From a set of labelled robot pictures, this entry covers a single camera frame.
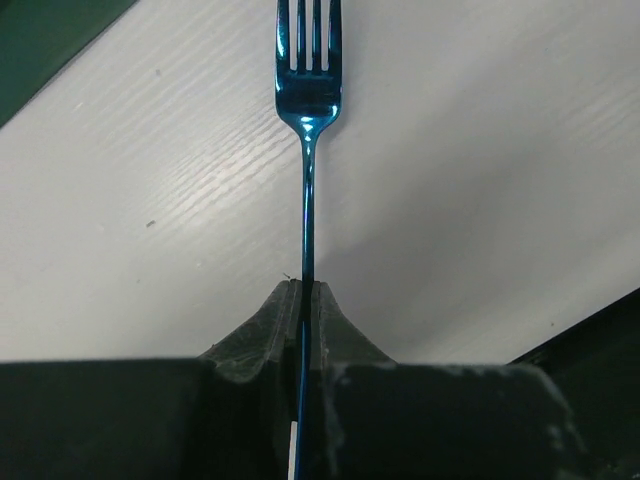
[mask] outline dark green surface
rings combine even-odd
[[[135,0],[0,0],[0,128]]]

